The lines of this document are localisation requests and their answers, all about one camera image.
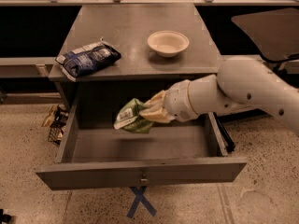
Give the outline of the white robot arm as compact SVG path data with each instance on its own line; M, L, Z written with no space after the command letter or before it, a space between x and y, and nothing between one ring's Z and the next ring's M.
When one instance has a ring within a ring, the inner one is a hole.
M246 57L224 61L215 75L186 79L158 92L140 115L161 123L185 122L244 106L258 108L299 133L299 90L262 62Z

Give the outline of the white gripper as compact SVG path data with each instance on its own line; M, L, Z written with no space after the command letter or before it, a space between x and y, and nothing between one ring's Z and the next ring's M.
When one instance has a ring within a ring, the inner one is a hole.
M159 91L152 96L139 114L146 120L169 123L172 120L186 122L197 119L199 115L193 110L189 100L188 79L173 84L167 91Z

